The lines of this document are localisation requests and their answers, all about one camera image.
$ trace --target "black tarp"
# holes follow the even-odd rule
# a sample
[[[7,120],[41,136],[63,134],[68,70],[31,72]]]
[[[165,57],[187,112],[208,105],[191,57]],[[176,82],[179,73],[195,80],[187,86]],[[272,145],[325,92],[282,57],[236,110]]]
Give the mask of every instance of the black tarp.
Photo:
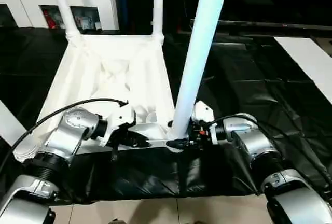
[[[163,45],[175,102],[188,43],[187,35],[169,35]],[[197,100],[210,105],[216,117],[249,113],[282,129],[290,141],[271,134],[283,155],[318,189],[330,190],[303,154],[330,176],[332,106],[272,37],[216,37]],[[164,148],[121,151],[117,161],[111,161],[110,153],[79,155],[66,188],[80,203],[253,193],[243,184],[247,180],[235,160],[231,146],[182,153]],[[17,175],[16,168],[20,165],[11,161],[2,192]]]

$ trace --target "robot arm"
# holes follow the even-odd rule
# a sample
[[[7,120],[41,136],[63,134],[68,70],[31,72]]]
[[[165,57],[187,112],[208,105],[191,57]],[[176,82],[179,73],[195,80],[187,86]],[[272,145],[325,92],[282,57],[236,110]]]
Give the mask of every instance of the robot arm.
[[[66,111],[33,159],[26,174],[18,176],[0,203],[0,224],[53,223],[55,213],[48,203],[57,197],[64,175],[82,140],[103,137],[107,121],[83,108]]]
[[[225,143],[234,145],[249,170],[249,180],[265,194],[267,209],[275,224],[332,223],[330,206],[283,158],[255,124],[253,116],[239,114],[238,117],[225,118],[219,125],[209,124],[214,120],[213,111],[198,102],[191,120],[189,139],[168,141],[168,145],[177,149],[204,149]]]
[[[227,140],[244,155],[256,187],[268,200],[267,209],[274,223],[332,223],[329,205],[255,124],[234,117],[224,120],[223,129]]]

